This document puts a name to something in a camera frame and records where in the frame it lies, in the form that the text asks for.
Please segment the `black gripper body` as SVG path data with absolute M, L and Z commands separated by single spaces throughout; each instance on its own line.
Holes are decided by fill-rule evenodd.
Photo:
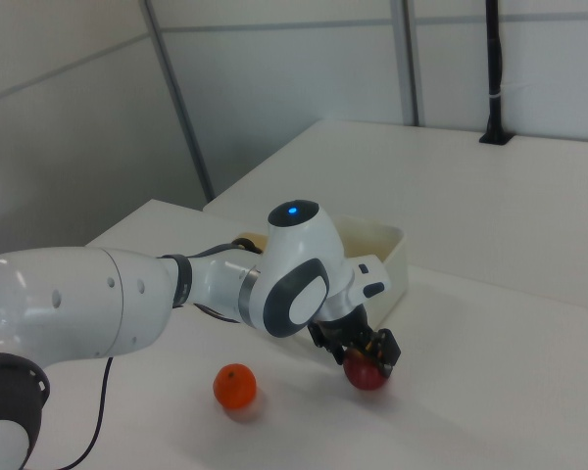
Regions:
M 349 314 L 337 320 L 313 320 L 308 324 L 308 331 L 317 347 L 365 345 L 372 335 L 367 311 L 363 305 L 358 305 Z

